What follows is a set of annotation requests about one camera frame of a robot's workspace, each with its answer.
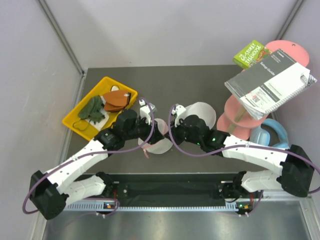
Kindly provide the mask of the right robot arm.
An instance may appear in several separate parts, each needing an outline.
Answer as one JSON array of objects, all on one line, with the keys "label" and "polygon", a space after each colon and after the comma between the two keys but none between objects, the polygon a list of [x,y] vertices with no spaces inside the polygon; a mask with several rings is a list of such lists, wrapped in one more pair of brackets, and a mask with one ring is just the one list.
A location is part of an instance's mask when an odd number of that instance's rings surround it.
[{"label": "right robot arm", "polygon": [[220,156],[257,165],[261,171],[240,171],[232,182],[222,188],[224,197],[245,198],[265,190],[285,191],[305,198],[312,193],[311,181],[316,166],[298,145],[289,148],[263,146],[240,139],[230,133],[210,129],[197,115],[186,118],[168,116],[168,138],[175,147],[183,142],[197,145],[201,157]]}]

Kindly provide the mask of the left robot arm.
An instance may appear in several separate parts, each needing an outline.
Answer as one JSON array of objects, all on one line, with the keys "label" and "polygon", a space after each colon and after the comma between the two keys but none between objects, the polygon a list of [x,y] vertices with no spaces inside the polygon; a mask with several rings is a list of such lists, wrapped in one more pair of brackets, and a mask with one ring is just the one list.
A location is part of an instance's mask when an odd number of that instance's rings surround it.
[{"label": "left robot arm", "polygon": [[86,180],[78,178],[111,155],[125,153],[126,141],[150,142],[157,125],[154,112],[155,108],[148,105],[141,107],[139,113],[125,109],[111,127],[101,130],[68,160],[46,172],[36,171],[30,178],[26,199],[46,220],[52,220],[74,202],[97,195],[109,198],[114,187],[106,174],[98,173]]}]

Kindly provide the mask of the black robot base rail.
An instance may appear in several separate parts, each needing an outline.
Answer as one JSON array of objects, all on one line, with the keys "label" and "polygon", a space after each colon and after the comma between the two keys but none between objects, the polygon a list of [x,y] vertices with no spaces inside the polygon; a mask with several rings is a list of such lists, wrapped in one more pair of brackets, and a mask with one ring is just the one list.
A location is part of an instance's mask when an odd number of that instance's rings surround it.
[{"label": "black robot base rail", "polygon": [[261,193],[249,193],[233,185],[234,173],[152,173],[106,174],[98,172],[106,183],[103,197],[114,197],[122,207],[217,207],[227,199],[258,199]]}]

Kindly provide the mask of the pink-zippered round laundry bag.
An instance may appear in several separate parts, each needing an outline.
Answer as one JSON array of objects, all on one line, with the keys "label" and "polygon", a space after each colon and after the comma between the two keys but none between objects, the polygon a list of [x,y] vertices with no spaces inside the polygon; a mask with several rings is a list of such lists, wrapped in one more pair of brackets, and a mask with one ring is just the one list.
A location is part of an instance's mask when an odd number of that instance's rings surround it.
[{"label": "pink-zippered round laundry bag", "polygon": [[[155,121],[157,122],[157,129],[159,130],[159,132],[163,136],[167,134],[169,131],[167,123],[161,118],[156,118]],[[169,151],[172,148],[172,146],[173,146],[173,143],[169,139],[164,138],[155,144],[146,143],[141,148],[143,150],[145,157],[148,159],[149,158],[148,153],[156,154],[156,155],[164,154],[167,151]]]}]

